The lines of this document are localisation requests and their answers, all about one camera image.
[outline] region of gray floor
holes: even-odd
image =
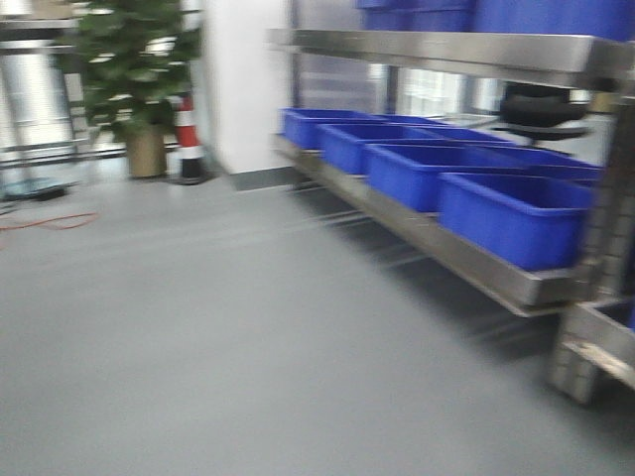
[[[324,190],[102,173],[15,215],[97,222],[0,235],[0,474],[633,475],[635,395],[553,392],[553,318]]]

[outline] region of traffic cone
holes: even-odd
[[[176,126],[181,155],[181,172],[176,182],[181,185],[203,183],[209,176],[203,164],[203,147],[200,146],[196,135],[193,101],[190,94],[186,94],[181,100]]]

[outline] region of black object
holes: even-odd
[[[67,194],[68,184],[58,183],[49,178],[30,178],[15,183],[7,183],[2,187],[3,199],[6,201],[37,200],[46,201]]]
[[[584,136],[585,127],[557,126],[585,115],[586,104],[571,103],[568,89],[534,84],[509,83],[500,104],[504,130],[528,138],[532,146]]]

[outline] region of plastic bin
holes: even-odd
[[[626,42],[635,33],[633,0],[479,0],[473,30],[592,35]]]
[[[511,18],[517,10],[510,0],[478,0],[474,12],[475,32],[511,33]]]
[[[520,172],[517,161],[476,148],[369,146],[368,184],[417,211],[439,207],[440,175]]]
[[[396,124],[321,126],[322,158],[348,174],[366,175],[367,144],[421,144],[443,139],[431,132]]]
[[[559,3],[559,34],[593,35],[617,42],[633,38],[633,0],[561,0]]]
[[[338,109],[283,109],[284,136],[303,149],[319,149],[321,124],[381,124],[377,116]]]
[[[410,30],[414,0],[357,0],[364,30]]]
[[[602,177],[602,168],[577,161],[557,152],[507,147],[487,147],[485,149],[494,154],[522,162],[527,167],[529,175],[532,176],[572,182],[581,180],[581,184],[586,186],[589,186],[590,183],[591,186],[598,183]]]
[[[422,126],[422,129],[434,132],[447,139],[458,141],[463,144],[501,144],[505,146],[517,146],[516,143],[508,141],[507,139],[501,139],[500,137],[492,136],[484,132],[475,131],[473,129],[464,129],[462,127],[437,127],[437,126]]]
[[[568,0],[479,0],[473,30],[491,33],[555,34],[561,3]]]
[[[397,114],[378,114],[377,117],[391,124],[431,127],[454,127],[451,124],[447,124],[446,122],[428,119],[427,117],[401,116]]]
[[[601,168],[588,164],[583,161],[572,159],[571,157],[560,154],[555,151],[547,151],[545,149],[530,149],[524,147],[506,147],[498,145],[482,146],[485,149],[491,150],[496,154],[502,154],[513,159],[527,163],[529,166],[562,166],[573,168],[584,168],[596,171],[599,175]]]
[[[443,177],[440,223],[527,271],[572,266],[592,192],[551,178]]]
[[[415,32],[471,30],[474,0],[418,0],[410,29]]]

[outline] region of metal frame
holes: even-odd
[[[433,214],[418,213],[325,164],[319,151],[303,151],[276,136],[274,149],[294,167],[373,217],[466,281],[522,317],[555,314],[576,294],[570,270],[529,273],[455,236]]]
[[[269,40],[292,53],[609,92],[634,58],[628,44],[568,35],[272,30]]]
[[[393,76],[418,67],[595,91],[625,91],[635,50],[586,36],[273,30],[270,41],[293,54],[380,62]],[[388,110],[395,94],[387,81]],[[635,333],[611,311],[623,299],[635,238],[635,94],[624,95],[604,178],[597,190],[582,258],[572,270],[526,273],[370,189],[359,177],[325,165],[277,137],[275,148],[301,173],[324,185],[517,315],[566,309],[549,380],[582,404],[604,376],[635,389]],[[576,301],[594,300],[582,304]]]
[[[0,22],[0,58],[9,55],[68,55],[72,54],[70,46],[45,45],[36,47],[15,46],[11,42],[25,41],[50,41],[62,34],[76,34],[76,20],[16,20]],[[2,79],[5,85],[8,83],[6,70],[2,69]],[[30,171],[30,158],[27,152],[34,150],[58,149],[62,146],[72,147],[74,158],[86,158],[90,156],[91,141],[88,124],[83,108],[83,90],[79,68],[77,72],[65,73],[63,76],[64,94],[67,100],[68,118],[71,131],[71,140],[63,143],[49,145],[27,145],[22,136],[20,126],[15,121],[15,105],[9,100],[11,109],[12,126],[16,140],[16,147],[6,148],[18,152],[20,163],[24,170],[24,179],[33,179]]]

